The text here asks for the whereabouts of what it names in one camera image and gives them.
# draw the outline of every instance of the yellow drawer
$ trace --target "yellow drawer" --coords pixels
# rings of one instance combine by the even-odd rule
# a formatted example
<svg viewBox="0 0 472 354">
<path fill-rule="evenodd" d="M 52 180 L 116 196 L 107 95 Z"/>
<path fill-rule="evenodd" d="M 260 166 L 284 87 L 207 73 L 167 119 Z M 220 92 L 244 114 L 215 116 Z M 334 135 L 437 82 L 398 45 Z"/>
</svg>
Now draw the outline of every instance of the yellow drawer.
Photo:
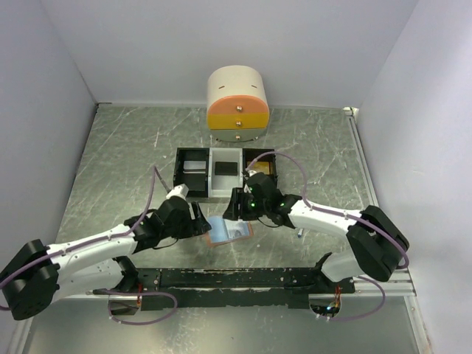
<svg viewBox="0 0 472 354">
<path fill-rule="evenodd" d="M 268 124 L 268 113 L 208 114 L 210 129 L 256 129 Z"/>
</svg>

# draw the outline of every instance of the orange drawer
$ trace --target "orange drawer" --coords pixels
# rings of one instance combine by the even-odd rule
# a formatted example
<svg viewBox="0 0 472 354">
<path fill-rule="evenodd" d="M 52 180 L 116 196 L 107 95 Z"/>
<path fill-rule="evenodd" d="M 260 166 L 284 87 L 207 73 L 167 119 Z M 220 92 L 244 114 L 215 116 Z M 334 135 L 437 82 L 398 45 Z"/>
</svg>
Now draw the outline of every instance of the orange drawer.
<svg viewBox="0 0 472 354">
<path fill-rule="evenodd" d="M 268 124 L 268 106 L 254 96 L 237 95 L 219 99 L 206 113 L 210 129 L 255 129 Z"/>
</svg>

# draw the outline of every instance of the black rectangular object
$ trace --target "black rectangular object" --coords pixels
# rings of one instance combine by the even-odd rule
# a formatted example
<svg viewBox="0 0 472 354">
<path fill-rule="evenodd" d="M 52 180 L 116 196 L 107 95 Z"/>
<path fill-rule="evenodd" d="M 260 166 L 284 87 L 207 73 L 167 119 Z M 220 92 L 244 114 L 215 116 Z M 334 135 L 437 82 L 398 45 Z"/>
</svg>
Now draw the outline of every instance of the black rectangular object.
<svg viewBox="0 0 472 354">
<path fill-rule="evenodd" d="M 0 282 L 23 266 L 46 255 L 49 247 L 41 240 L 25 243 L 0 273 Z M 47 308 L 58 289 L 58 265 L 43 260 L 10 280 L 1 290 L 13 318 L 28 319 Z"/>
<path fill-rule="evenodd" d="M 164 291 L 178 299 L 180 308 L 287 305 L 308 308 L 309 294 L 354 292 L 349 279 L 321 290 L 312 283 L 314 268 L 139 268 L 139 282 L 147 291 Z M 142 297 L 142 310 L 171 308 L 162 296 Z"/>
<path fill-rule="evenodd" d="M 390 235 L 404 251 L 408 250 L 408 240 L 382 209 L 369 205 L 361 214 L 364 220 Z M 377 232 L 372 236 L 372 232 L 374 232 L 373 229 L 357 222 L 349 228 L 346 236 L 359 267 L 373 279 L 386 282 L 398 267 L 403 256 L 384 236 Z"/>
<path fill-rule="evenodd" d="M 217 176 L 237 176 L 237 162 L 215 162 L 215 175 Z"/>
<path fill-rule="evenodd" d="M 267 153 L 269 151 L 274 151 L 274 149 L 243 149 L 243 168 L 246 169 L 248 164 L 250 164 L 252 160 L 258 157 L 260 154 Z M 266 173 L 266 175 L 270 176 L 272 178 L 272 181 L 274 181 L 275 186 L 277 186 L 278 175 L 277 168 L 275 165 L 275 154 L 270 154 L 261 157 L 258 161 L 269 163 L 269 174 Z"/>
<path fill-rule="evenodd" d="M 204 169 L 185 170 L 187 162 L 204 162 Z M 188 197 L 208 197 L 209 148 L 179 147 L 176 153 L 173 186 L 185 184 L 189 188 Z"/>
</svg>

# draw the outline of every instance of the purple cable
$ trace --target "purple cable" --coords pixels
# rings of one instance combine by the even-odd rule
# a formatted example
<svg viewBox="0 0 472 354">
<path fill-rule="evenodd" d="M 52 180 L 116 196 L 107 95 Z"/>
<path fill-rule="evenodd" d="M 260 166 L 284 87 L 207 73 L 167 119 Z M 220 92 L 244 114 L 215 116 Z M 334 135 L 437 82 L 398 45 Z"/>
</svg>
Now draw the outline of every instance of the purple cable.
<svg viewBox="0 0 472 354">
<path fill-rule="evenodd" d="M 164 179 L 162 179 L 161 177 L 161 174 L 159 173 L 159 170 L 157 169 L 156 166 L 153 166 L 153 174 L 152 174 L 152 177 L 151 177 L 151 183 L 150 183 L 150 191 L 149 191 L 149 196 L 147 197 L 147 202 L 146 202 L 146 206 L 145 206 L 145 210 L 142 212 L 141 216 L 139 216 L 138 220 L 136 221 L 136 223 L 133 224 L 133 226 L 126 232 L 122 232 L 122 233 L 119 233 L 119 234 L 114 234 L 112 236 L 110 236 L 110 238 L 118 238 L 118 237 L 125 237 L 125 236 L 128 236 L 130 233 L 132 233 L 134 231 L 134 229 L 144 220 L 146 214 L 148 213 L 148 210 L 149 210 L 149 207 L 150 207 L 150 202 L 153 200 L 153 192 L 154 192 L 154 185 L 156 183 L 156 176 L 158 176 L 159 180 L 161 181 L 162 183 L 162 186 L 166 189 L 167 192 L 169 192 L 169 187 L 165 184 L 164 182 Z M 94 243 L 97 243 L 97 242 L 100 242 L 100 241 L 103 241 L 103 240 L 107 240 L 108 237 L 107 236 L 102 236 L 102 237 L 97 237 L 97 238 L 94 238 L 92 240 L 87 240 L 87 241 L 84 241 L 82 243 L 78 243 L 77 245 L 73 245 L 73 246 L 70 246 L 66 249 L 66 252 L 71 252 L 71 251 L 75 251 L 76 249 L 81 249 L 82 247 L 85 247 L 85 246 L 88 246 L 88 245 L 91 245 L 91 244 L 94 244 Z M 3 279 L 1 282 L 0 282 L 0 290 L 3 289 L 5 287 L 6 284 L 8 284 L 9 282 L 11 282 L 13 279 L 15 279 L 18 275 L 22 274 L 23 272 L 27 271 L 28 269 L 36 266 L 37 264 L 41 263 L 41 262 L 44 262 L 45 260 L 49 260 L 53 257 L 56 257 L 56 256 L 59 256 L 59 255 L 62 255 L 63 254 L 63 251 L 57 251 L 57 252 L 53 252 L 51 254 L 47 254 L 43 257 L 39 257 L 37 260 L 33 260 L 31 263 L 28 263 L 26 265 L 24 265 L 23 267 L 21 267 L 20 269 L 14 271 L 12 274 L 10 274 L 8 277 L 6 277 L 5 279 Z M 117 293 L 115 292 L 115 295 L 133 295 L 133 294 L 128 294 L 128 293 Z M 162 295 L 162 296 L 167 296 L 167 297 L 170 297 L 171 299 L 174 300 L 174 308 L 177 308 L 177 299 L 172 295 L 172 294 L 167 294 L 167 293 L 159 293 L 159 295 Z M 0 305 L 0 310 L 1 311 L 9 311 L 10 309 L 6 306 L 2 306 Z M 173 313 L 175 312 L 172 311 L 170 312 L 170 314 L 168 314 L 168 316 L 164 316 L 162 317 L 161 319 L 159 319 L 157 322 L 159 321 L 162 321 L 163 319 L 166 319 L 168 318 L 169 316 L 171 316 Z"/>
<path fill-rule="evenodd" d="M 154 319 L 152 321 L 146 321 L 146 322 L 130 322 L 130 321 L 122 321 L 122 320 L 117 319 L 111 313 L 111 304 L 110 302 L 108 302 L 108 315 L 110 315 L 110 319 L 122 325 L 130 325 L 130 326 L 153 325 L 154 323 L 158 323 L 158 322 L 164 321 L 165 319 L 168 319 L 177 311 L 177 299 L 175 296 L 173 296 L 170 293 L 163 293 L 161 291 L 150 291 L 148 293 L 120 293 L 118 291 L 110 291 L 110 290 L 104 290 L 103 293 L 107 295 L 126 295 L 126 296 L 165 296 L 165 297 L 168 297 L 169 299 L 172 299 L 172 301 L 174 301 L 174 307 L 172 308 L 172 310 L 170 310 L 169 313 L 166 313 L 165 315 L 163 315 L 163 317 L 159 317 L 158 319 Z"/>
<path fill-rule="evenodd" d="M 365 319 L 366 317 L 368 317 L 370 315 L 373 315 L 374 313 L 379 311 L 385 305 L 385 300 L 386 300 L 385 290 L 382 289 L 381 285 L 378 282 L 376 282 L 374 280 L 371 280 L 369 278 L 363 277 L 363 276 L 357 276 L 357 278 L 365 280 L 367 282 L 371 282 L 373 285 L 375 285 L 378 288 L 378 290 L 381 291 L 381 293 L 382 293 L 381 303 L 378 304 L 376 308 L 374 308 L 373 310 L 371 310 L 369 312 L 362 313 L 362 314 L 356 315 L 356 316 L 350 316 L 350 317 L 333 317 L 333 318 L 330 318 L 330 321 L 348 322 L 348 321 L 355 321 L 356 319 Z"/>
<path fill-rule="evenodd" d="M 10 274 L 8 277 L 6 277 L 5 279 L 3 279 L 1 282 L 0 282 L 0 290 L 3 289 L 5 287 L 6 284 L 8 284 L 9 282 L 11 282 L 13 279 L 15 279 L 18 275 L 20 275 L 21 273 L 23 273 L 24 271 L 27 271 L 28 269 L 30 269 L 31 267 L 34 267 L 36 266 L 37 264 L 41 263 L 41 262 L 44 262 L 45 260 L 48 260 L 49 258 L 53 258 L 53 257 L 56 257 L 58 255 L 62 254 L 62 251 L 57 251 L 57 252 L 54 252 L 54 253 L 51 253 L 51 254 L 47 254 L 46 256 L 43 256 L 43 257 L 39 257 L 37 260 L 33 260 L 31 263 L 28 263 L 26 264 L 25 266 L 21 267 L 20 269 L 14 271 L 12 274 Z M 10 311 L 10 309 L 6 306 L 1 306 L 0 305 L 0 310 L 2 311 Z"/>
<path fill-rule="evenodd" d="M 129 308 L 130 310 L 139 310 L 139 306 L 138 305 L 128 305 L 127 303 L 123 302 L 123 301 L 111 301 L 110 303 L 114 303 L 114 304 L 118 304 L 118 305 L 121 305 L 123 306 L 124 308 Z"/>
<path fill-rule="evenodd" d="M 302 200 L 303 202 L 305 203 L 305 205 L 307 207 L 309 207 L 310 209 L 313 209 L 313 210 L 316 210 L 317 212 L 324 212 L 326 214 L 331 214 L 331 215 L 336 215 L 336 216 L 339 216 L 341 218 L 344 218 L 344 217 L 347 217 L 351 220 L 354 220 L 354 221 L 357 221 L 359 223 L 362 223 L 364 224 L 365 226 L 373 229 L 374 231 L 376 231 L 378 234 L 384 236 L 399 252 L 400 254 L 402 255 L 403 259 L 405 260 L 405 263 L 403 265 L 400 265 L 398 266 L 398 269 L 405 269 L 405 268 L 408 268 L 408 265 L 410 264 L 409 262 L 409 258 L 408 256 L 406 255 L 406 252 L 403 250 L 403 248 L 398 244 L 397 241 L 395 241 L 393 239 L 392 236 L 390 236 L 389 234 L 387 234 L 384 230 L 382 230 L 381 228 L 377 227 L 376 225 L 374 225 L 373 223 L 367 221 L 367 220 L 364 220 L 363 218 L 359 218 L 357 216 L 354 216 L 354 215 L 351 215 L 351 214 L 346 214 L 344 215 L 343 212 L 336 212 L 334 210 L 330 210 L 330 209 L 325 209 L 325 208 L 322 208 L 320 206 L 313 206 L 310 204 L 310 202 L 307 200 L 307 186 L 308 186 L 308 180 L 307 180 L 307 174 L 305 172 L 305 169 L 303 168 L 303 166 L 297 161 L 295 160 L 293 157 L 291 157 L 290 155 L 287 155 L 286 153 L 281 153 L 279 151 L 268 151 L 267 153 L 261 153 L 258 157 L 256 157 L 254 160 L 251 161 L 251 163 L 249 164 L 249 166 L 246 168 L 246 170 L 250 170 L 251 167 L 257 162 L 257 160 L 259 160 L 261 157 L 264 157 L 264 156 L 267 156 L 267 155 L 281 155 L 281 156 L 284 156 L 286 157 L 287 159 L 290 159 L 299 169 L 300 171 L 302 172 L 302 176 L 303 176 L 303 188 L 302 188 Z"/>
<path fill-rule="evenodd" d="M 307 197 L 306 197 L 306 194 L 307 194 L 307 186 L 308 186 L 308 179 L 307 179 L 307 174 L 305 172 L 305 169 L 303 168 L 303 166 L 296 160 L 294 159 L 292 156 L 290 155 L 287 155 L 286 153 L 282 153 L 282 152 L 279 152 L 279 151 L 268 151 L 267 153 L 261 153 L 258 157 L 256 157 L 254 160 L 251 161 L 251 163 L 249 164 L 249 166 L 246 168 L 246 170 L 250 170 L 251 167 L 257 162 L 257 160 L 259 160 L 261 157 L 264 157 L 264 156 L 267 156 L 267 155 L 281 155 L 281 156 L 284 156 L 286 157 L 287 159 L 291 160 L 299 169 L 300 171 L 302 172 L 302 176 L 303 176 L 303 188 L 302 188 L 302 200 L 303 202 L 305 203 L 305 205 L 307 207 L 309 207 L 310 209 L 314 209 L 318 212 L 324 212 L 324 213 L 327 213 L 327 214 L 331 214 L 331 215 L 336 215 L 336 216 L 339 216 L 339 217 L 348 217 L 349 219 L 351 220 L 354 220 L 354 221 L 358 221 L 359 223 L 363 223 L 365 226 L 368 226 L 369 228 L 375 230 L 376 232 L 378 232 L 380 235 L 384 236 L 388 241 L 390 241 L 390 243 L 395 246 L 395 248 L 401 253 L 401 255 L 403 256 L 403 259 L 405 260 L 405 264 L 403 264 L 402 266 L 399 266 L 398 269 L 404 269 L 404 268 L 407 268 L 408 265 L 409 265 L 409 258 L 408 256 L 406 255 L 406 252 L 401 248 L 401 246 L 392 238 L 392 236 L 390 236 L 389 234 L 387 234 L 384 230 L 378 228 L 376 225 L 374 225 L 373 223 L 370 223 L 369 221 L 366 221 L 362 218 L 359 218 L 357 216 L 354 216 L 354 215 L 350 215 L 350 214 L 346 214 L 344 215 L 344 213 L 342 212 L 335 212 L 333 210 L 330 210 L 330 209 L 325 209 L 325 208 L 322 208 L 320 206 L 312 206 L 310 204 L 310 202 L 307 200 Z M 376 313 L 377 311 L 379 311 L 385 304 L 385 299 L 386 299 L 386 294 L 385 294 L 385 291 L 382 289 L 381 285 L 374 281 L 374 280 L 371 280 L 369 278 L 366 278 L 366 277 L 362 277 L 362 276 L 359 276 L 357 277 L 359 279 L 362 279 L 362 280 L 365 280 L 367 282 L 371 282 L 373 285 L 375 285 L 382 293 L 382 300 L 381 300 L 381 303 L 376 307 L 374 308 L 373 310 L 369 311 L 369 312 L 366 312 L 366 313 L 363 313 L 361 315 L 357 315 L 357 316 L 351 316 L 351 317 L 341 317 L 341 318 L 333 318 L 333 319 L 330 319 L 330 321 L 337 321 L 337 322 L 348 322 L 348 321 L 354 321 L 356 319 L 363 319 L 365 317 L 368 317 L 374 313 Z"/>
</svg>

